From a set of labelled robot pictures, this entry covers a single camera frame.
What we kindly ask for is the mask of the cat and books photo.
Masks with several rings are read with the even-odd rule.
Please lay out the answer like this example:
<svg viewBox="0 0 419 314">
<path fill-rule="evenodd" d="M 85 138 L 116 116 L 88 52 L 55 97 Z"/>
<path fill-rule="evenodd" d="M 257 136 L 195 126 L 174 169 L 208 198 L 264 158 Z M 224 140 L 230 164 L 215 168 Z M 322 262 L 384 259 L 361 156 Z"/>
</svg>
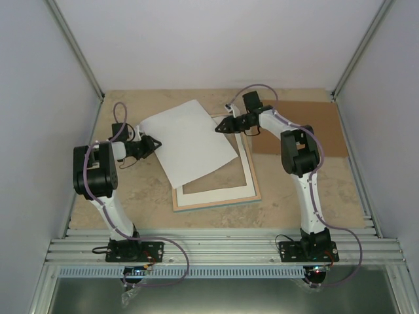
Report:
<svg viewBox="0 0 419 314">
<path fill-rule="evenodd" d="M 172 188 L 177 189 L 223 167 L 238 157 L 216 123 L 197 100 L 155 114 L 140 130 L 160 141 L 155 154 Z"/>
</svg>

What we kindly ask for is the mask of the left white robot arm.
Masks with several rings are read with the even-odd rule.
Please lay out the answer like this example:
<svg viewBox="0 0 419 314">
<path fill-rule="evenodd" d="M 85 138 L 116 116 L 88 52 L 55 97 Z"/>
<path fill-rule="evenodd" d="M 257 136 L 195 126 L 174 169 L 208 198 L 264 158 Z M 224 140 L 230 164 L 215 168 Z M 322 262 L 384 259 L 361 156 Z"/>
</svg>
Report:
<svg viewBox="0 0 419 314">
<path fill-rule="evenodd" d="M 164 244 L 161 241 L 139 240 L 134 223 L 126 216 L 116 193 L 118 187 L 117 162 L 127 157 L 137 161 L 145 159 L 162 146 L 150 135 L 139 133 L 135 139 L 129 124 L 112 124 L 110 144 L 101 143 L 73 149 L 73 188 L 78 195 L 93 204 L 107 223 L 110 231 L 105 246 L 92 249 L 94 254 L 104 254 L 106 262 L 161 262 Z"/>
</svg>

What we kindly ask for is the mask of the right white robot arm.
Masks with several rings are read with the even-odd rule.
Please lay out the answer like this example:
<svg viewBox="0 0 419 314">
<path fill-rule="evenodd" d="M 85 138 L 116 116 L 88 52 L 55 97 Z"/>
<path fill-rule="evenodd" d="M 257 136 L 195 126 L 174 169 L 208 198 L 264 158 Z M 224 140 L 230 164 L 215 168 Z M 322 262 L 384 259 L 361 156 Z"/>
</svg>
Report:
<svg viewBox="0 0 419 314">
<path fill-rule="evenodd" d="M 264 106 L 257 92 L 243 95 L 246 113 L 240 114 L 232 103 L 225 109 L 229 113 L 215 128 L 217 133 L 244 133 L 252 127 L 264 129 L 280 140 L 281 161 L 297 189 L 301 210 L 301 239 L 276 241 L 283 262 L 339 261 L 335 242 L 323 221 L 317 188 L 316 169 L 321 164 L 317 142 L 312 138 L 311 126 L 298 126 L 270 105 Z"/>
</svg>

